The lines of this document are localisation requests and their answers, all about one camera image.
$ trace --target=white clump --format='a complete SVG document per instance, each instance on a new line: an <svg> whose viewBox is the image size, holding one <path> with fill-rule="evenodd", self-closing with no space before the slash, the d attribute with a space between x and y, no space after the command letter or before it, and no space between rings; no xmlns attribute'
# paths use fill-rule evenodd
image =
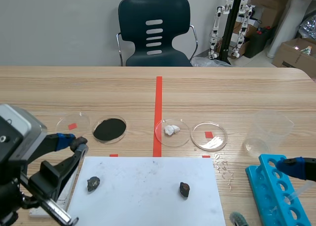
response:
<svg viewBox="0 0 316 226"><path fill-rule="evenodd" d="M165 134L166 134L166 135L169 135L169 136L171 136L171 135L173 135L173 134L175 134L175 133L178 133L179 131L180 131L180 128L179 128L178 126L174 126L174 125L172 125L172 126L166 126L166 127L164 128Z"/></svg>
<svg viewBox="0 0 316 226"><path fill-rule="evenodd" d="M180 131L180 128L178 126L172 125L172 127L173 127L173 132L174 133L178 133Z"/></svg>

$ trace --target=white sink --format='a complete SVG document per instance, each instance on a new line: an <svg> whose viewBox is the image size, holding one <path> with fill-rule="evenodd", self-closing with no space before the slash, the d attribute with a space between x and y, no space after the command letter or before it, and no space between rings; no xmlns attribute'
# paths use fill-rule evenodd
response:
<svg viewBox="0 0 316 226"><path fill-rule="evenodd" d="M311 1L312 0L291 0L290 8L277 29L276 36L273 39L267 57L274 58L281 43L289 41L295 37Z"/></svg>

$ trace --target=black chair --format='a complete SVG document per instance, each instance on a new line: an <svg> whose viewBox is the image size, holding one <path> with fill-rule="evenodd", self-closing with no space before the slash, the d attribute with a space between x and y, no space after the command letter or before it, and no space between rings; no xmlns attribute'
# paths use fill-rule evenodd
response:
<svg viewBox="0 0 316 226"><path fill-rule="evenodd" d="M198 48L194 26L190 25L188 0L123 0L118 6L120 33L117 34L120 64L123 59L119 35L135 44L126 66L192 66ZM196 49L190 60L172 47L172 40L192 27Z"/></svg>

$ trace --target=chair backrest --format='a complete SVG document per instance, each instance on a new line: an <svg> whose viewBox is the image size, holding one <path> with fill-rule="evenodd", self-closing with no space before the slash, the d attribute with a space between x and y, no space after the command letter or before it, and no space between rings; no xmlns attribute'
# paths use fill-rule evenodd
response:
<svg viewBox="0 0 316 226"><path fill-rule="evenodd" d="M135 44L135 53L170 49L173 38L190 28L190 5L188 0L123 0L118 19L122 39Z"/></svg>

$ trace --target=test tube rack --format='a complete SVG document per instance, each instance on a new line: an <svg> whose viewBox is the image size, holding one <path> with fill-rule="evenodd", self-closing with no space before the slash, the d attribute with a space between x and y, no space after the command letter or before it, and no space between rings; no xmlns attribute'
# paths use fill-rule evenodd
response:
<svg viewBox="0 0 316 226"><path fill-rule="evenodd" d="M261 154L260 166L251 165L246 173L264 226L311 226L299 198L286 203L294 192L286 174L275 167L284 155Z"/></svg>

